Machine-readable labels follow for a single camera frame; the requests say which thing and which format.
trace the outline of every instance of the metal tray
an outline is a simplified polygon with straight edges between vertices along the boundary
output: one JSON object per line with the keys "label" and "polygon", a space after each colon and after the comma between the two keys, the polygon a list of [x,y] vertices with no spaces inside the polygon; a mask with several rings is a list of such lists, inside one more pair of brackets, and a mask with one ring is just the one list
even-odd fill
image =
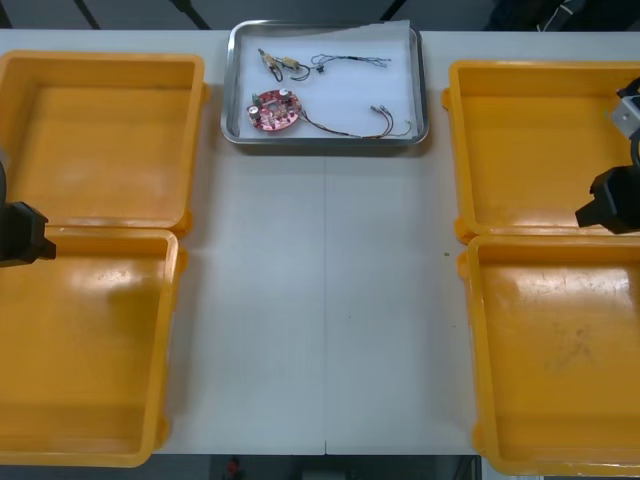
{"label": "metal tray", "polygon": [[240,45],[248,35],[295,36],[318,34],[348,28],[361,27],[366,23],[342,24],[300,24],[277,20],[254,20],[237,25],[229,35],[227,67],[224,80],[224,104],[222,108],[222,133],[232,143],[240,145],[297,145],[297,146],[409,146],[421,142],[429,131],[427,116],[427,94],[425,87],[424,61],[422,58],[422,37],[420,32],[410,27],[411,67],[413,80],[413,100],[417,122],[417,134],[411,138],[243,138],[237,111],[237,96]]}

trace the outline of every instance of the plastic container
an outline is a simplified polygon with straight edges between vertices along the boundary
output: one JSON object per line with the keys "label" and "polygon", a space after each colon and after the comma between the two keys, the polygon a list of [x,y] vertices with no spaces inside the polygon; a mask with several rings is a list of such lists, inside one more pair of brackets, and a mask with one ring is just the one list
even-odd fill
{"label": "plastic container", "polygon": [[629,139],[609,119],[640,63],[459,61],[449,110],[458,238],[610,235],[578,228],[596,175],[629,165]]}
{"label": "plastic container", "polygon": [[47,229],[58,258],[0,269],[0,463],[136,466],[166,439],[186,254],[163,230]]}
{"label": "plastic container", "polygon": [[202,104],[194,55],[13,51],[0,59],[9,201],[52,226],[184,233]]}
{"label": "plastic container", "polygon": [[640,475],[640,242],[481,236],[458,262],[474,446],[508,475]]}

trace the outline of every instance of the electronic component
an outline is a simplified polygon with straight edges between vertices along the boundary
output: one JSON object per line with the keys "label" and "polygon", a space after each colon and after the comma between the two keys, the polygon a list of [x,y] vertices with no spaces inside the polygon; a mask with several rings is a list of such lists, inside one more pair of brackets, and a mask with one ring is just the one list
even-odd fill
{"label": "electronic component", "polygon": [[280,70],[280,67],[278,67],[278,63],[276,62],[276,60],[261,48],[258,49],[258,52],[260,53],[262,62],[267,67],[267,69],[271,72],[271,75],[273,75],[276,81],[281,82],[283,78],[282,70]]}
{"label": "electronic component", "polygon": [[247,107],[247,115],[251,125],[260,130],[267,132],[283,130],[300,117],[302,109],[300,100],[287,89],[270,90],[260,95],[254,94],[252,98],[253,105]]}
{"label": "electronic component", "polygon": [[280,90],[270,90],[260,95],[253,94],[252,105],[247,107],[247,115],[251,125],[266,132],[276,132],[283,130],[295,123],[298,118],[302,118],[316,128],[325,132],[351,138],[385,138],[403,137],[411,132],[411,122],[407,120],[407,130],[404,133],[391,133],[395,126],[395,121],[391,112],[384,105],[379,107],[371,106],[371,111],[379,114],[387,122],[382,133],[376,135],[357,135],[355,133],[341,132],[317,123],[309,118],[309,115],[302,108],[298,97],[286,88]]}
{"label": "electronic component", "polygon": [[319,55],[314,55],[313,57],[311,57],[312,66],[310,67],[290,57],[273,57],[261,48],[258,49],[258,52],[260,53],[260,57],[262,58],[265,66],[278,82],[281,82],[284,79],[284,75],[282,74],[283,69],[298,73],[299,75],[296,77],[291,77],[291,80],[302,82],[309,78],[312,70],[315,70],[318,73],[324,73],[325,65],[335,60],[353,60],[357,62],[369,63],[381,68],[387,68],[387,62],[391,61],[390,58],[356,57],[352,55],[325,55],[324,53],[321,53]]}
{"label": "electronic component", "polygon": [[303,120],[306,120],[307,122],[309,122],[311,125],[313,125],[316,128],[319,128],[320,130],[323,130],[325,132],[329,132],[329,133],[333,133],[334,135],[340,135],[342,137],[350,137],[350,138],[385,138],[385,137],[404,137],[405,135],[408,135],[409,132],[411,132],[411,122],[410,121],[406,121],[407,122],[407,131],[404,133],[391,133],[393,131],[393,127],[395,125],[395,121],[393,119],[393,115],[391,115],[391,112],[389,110],[387,110],[385,108],[384,105],[380,105],[379,107],[375,107],[373,105],[371,105],[371,111],[380,114],[387,122],[387,127],[384,129],[384,132],[377,134],[377,135],[356,135],[355,133],[349,133],[349,132],[341,132],[339,130],[333,130],[332,128],[328,128],[325,127],[324,125],[317,123],[313,120],[311,120],[309,118],[309,115],[307,115],[307,112],[302,110],[300,112],[300,116],[302,117]]}

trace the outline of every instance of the cable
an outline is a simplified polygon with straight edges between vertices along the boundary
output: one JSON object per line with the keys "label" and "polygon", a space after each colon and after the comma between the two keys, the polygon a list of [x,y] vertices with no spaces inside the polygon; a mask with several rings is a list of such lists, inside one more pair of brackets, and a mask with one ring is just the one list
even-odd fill
{"label": "cable", "polygon": [[80,13],[84,17],[84,19],[87,21],[87,23],[91,26],[91,28],[93,30],[100,30],[100,25],[98,25],[98,22],[96,21],[95,17],[91,14],[91,10],[89,10],[87,5],[84,3],[84,0],[73,0],[73,3],[76,4],[76,7],[78,7],[78,10],[80,10]]}
{"label": "cable", "polygon": [[411,131],[411,122],[407,121],[407,123],[409,124],[409,129],[405,133],[392,134],[391,131],[393,130],[394,120],[393,120],[393,115],[391,115],[391,112],[389,112],[389,110],[387,110],[384,105],[380,105],[380,107],[374,107],[372,105],[370,108],[373,112],[379,113],[380,115],[382,115],[387,122],[387,127],[384,129],[382,133],[378,135],[356,135],[355,133],[342,132],[340,130],[333,130],[332,128],[325,127],[321,123],[317,123],[311,120],[305,110],[300,111],[300,117],[303,120],[306,120],[307,122],[309,122],[314,127],[319,128],[320,130],[323,130],[328,133],[333,133],[334,135],[340,135],[342,137],[379,139],[379,138],[385,138],[388,136],[401,137],[409,133],[409,131]]}
{"label": "cable", "polygon": [[191,5],[191,0],[169,0],[173,3],[173,6],[176,7],[180,12],[184,13],[189,20],[198,27],[199,30],[211,30],[211,27],[207,22],[205,22],[204,18],[200,16],[193,5]]}
{"label": "cable", "polygon": [[301,76],[299,77],[291,77],[291,80],[294,80],[296,82],[303,82],[305,81],[307,78],[309,78],[309,75],[311,75],[311,68],[307,67],[306,65],[303,65],[302,63],[299,65],[298,68],[304,68],[307,70],[307,73],[303,73]]}
{"label": "cable", "polygon": [[13,28],[9,20],[9,15],[7,15],[7,11],[2,5],[2,1],[0,1],[0,28]]}
{"label": "cable", "polygon": [[370,63],[371,65],[382,68],[387,68],[387,64],[385,62],[391,61],[390,58],[354,57],[351,55],[325,55],[324,53],[311,57],[311,63],[315,65],[316,68],[324,67],[325,64],[333,62],[334,60],[356,60],[358,62]]}

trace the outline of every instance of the black object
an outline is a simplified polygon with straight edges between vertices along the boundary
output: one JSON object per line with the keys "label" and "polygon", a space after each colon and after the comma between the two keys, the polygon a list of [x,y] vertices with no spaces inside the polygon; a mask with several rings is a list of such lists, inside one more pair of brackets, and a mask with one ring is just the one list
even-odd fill
{"label": "black object", "polygon": [[389,8],[387,8],[387,11],[384,12],[382,17],[380,17],[380,21],[388,22],[389,20],[391,20],[393,16],[398,13],[398,10],[402,8],[406,1],[407,0],[393,0],[393,3],[389,5]]}
{"label": "black object", "polygon": [[640,229],[640,168],[614,167],[598,175],[589,192],[594,199],[576,212],[580,227],[599,224],[615,234]]}
{"label": "black object", "polygon": [[89,10],[89,7],[87,7],[84,1],[73,0],[73,3],[76,4],[76,7],[78,7],[78,10],[80,10],[80,13],[84,17],[84,19],[87,21],[87,23],[91,26],[91,28],[93,30],[100,30],[100,25],[98,25],[98,22],[96,21],[95,17],[91,14],[91,10]]}
{"label": "black object", "polygon": [[0,162],[0,268],[56,258],[56,246],[44,238],[47,218],[26,203],[6,199],[7,178]]}
{"label": "black object", "polygon": [[[640,110],[640,77],[632,81],[626,88],[618,90],[622,99],[616,111],[620,108],[625,116],[633,116]],[[621,132],[628,135],[628,124],[620,121],[619,115],[612,116],[614,123]],[[625,167],[614,167],[598,175],[589,189],[594,198],[576,212],[578,226],[589,227],[602,225],[615,234],[629,233],[640,230],[640,130],[632,132],[631,162]]]}
{"label": "black object", "polygon": [[11,22],[9,21],[9,15],[7,15],[7,11],[4,9],[2,2],[0,1],[0,28],[13,28]]}
{"label": "black object", "polygon": [[179,11],[184,13],[189,20],[193,22],[193,24],[198,27],[200,30],[211,30],[211,27],[207,22],[204,21],[204,18],[200,16],[200,14],[193,8],[191,5],[191,0],[169,0],[173,3],[173,6],[176,7]]}

